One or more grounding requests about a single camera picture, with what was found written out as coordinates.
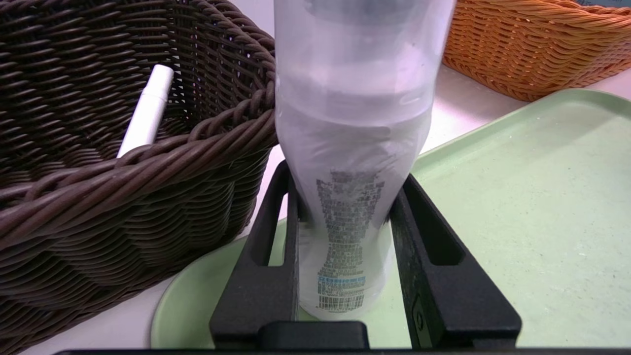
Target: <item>orange wicker basket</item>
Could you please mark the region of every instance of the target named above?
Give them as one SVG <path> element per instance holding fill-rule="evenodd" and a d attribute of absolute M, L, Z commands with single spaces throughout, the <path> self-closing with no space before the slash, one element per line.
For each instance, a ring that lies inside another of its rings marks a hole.
<path fill-rule="evenodd" d="M 574 0 L 459 0 L 443 63 L 519 100 L 631 68 L 631 8 Z"/>

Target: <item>brown wicker basket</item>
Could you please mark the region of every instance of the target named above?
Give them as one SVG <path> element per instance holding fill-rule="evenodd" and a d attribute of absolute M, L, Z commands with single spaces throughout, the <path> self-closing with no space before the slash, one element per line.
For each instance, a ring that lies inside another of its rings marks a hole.
<path fill-rule="evenodd" d="M 274 42 L 224 0 L 0 0 L 0 354 L 231 241 L 274 133 Z M 152 67 L 155 144 L 115 159 Z"/>
<path fill-rule="evenodd" d="M 443 63 L 519 100 L 631 68 L 631 8 L 573 0 L 459 0 Z"/>

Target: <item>light green tray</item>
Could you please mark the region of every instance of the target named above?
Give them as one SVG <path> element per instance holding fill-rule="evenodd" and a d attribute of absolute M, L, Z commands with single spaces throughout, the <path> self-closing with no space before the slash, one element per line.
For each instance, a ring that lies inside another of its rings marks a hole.
<path fill-rule="evenodd" d="M 518 346 L 631 346 L 631 102 L 558 92 L 413 174 L 521 315 Z"/>

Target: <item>plastic bottle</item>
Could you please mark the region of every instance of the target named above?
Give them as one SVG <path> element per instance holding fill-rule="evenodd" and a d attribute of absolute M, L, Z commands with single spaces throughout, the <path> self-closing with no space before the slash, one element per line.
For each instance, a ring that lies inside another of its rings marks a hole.
<path fill-rule="evenodd" d="M 386 284 L 384 222 L 430 129 L 454 5 L 274 2 L 276 132 L 306 207 L 300 305 L 317 318 L 357 318 Z"/>
<path fill-rule="evenodd" d="M 173 69 L 168 66 L 156 64 L 153 67 L 127 126 L 117 158 L 136 147 L 153 143 L 167 106 L 173 75 Z"/>

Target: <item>table surface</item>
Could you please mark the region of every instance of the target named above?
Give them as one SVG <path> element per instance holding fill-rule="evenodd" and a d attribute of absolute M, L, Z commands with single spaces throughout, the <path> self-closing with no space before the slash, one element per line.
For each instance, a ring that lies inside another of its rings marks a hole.
<path fill-rule="evenodd" d="M 259 27 L 274 35 L 273 0 L 231 1 Z M 590 88 L 631 99 L 631 70 L 605 79 Z M 521 102 L 494 92 L 443 66 L 437 80 L 436 98 L 432 111 L 432 129 L 423 152 L 526 104 L 527 102 Z M 283 152 L 280 147 L 274 147 L 258 195 L 255 216 L 272 173 L 283 159 Z M 281 211 L 280 218 L 284 218 L 285 208 L 283 207 Z M 240 236 L 248 235 L 248 233 L 249 227 Z M 27 349 L 21 355 L 51 355 L 67 349 L 148 347 L 153 311 L 171 280 L 172 278 L 164 280 L 135 298 Z"/>

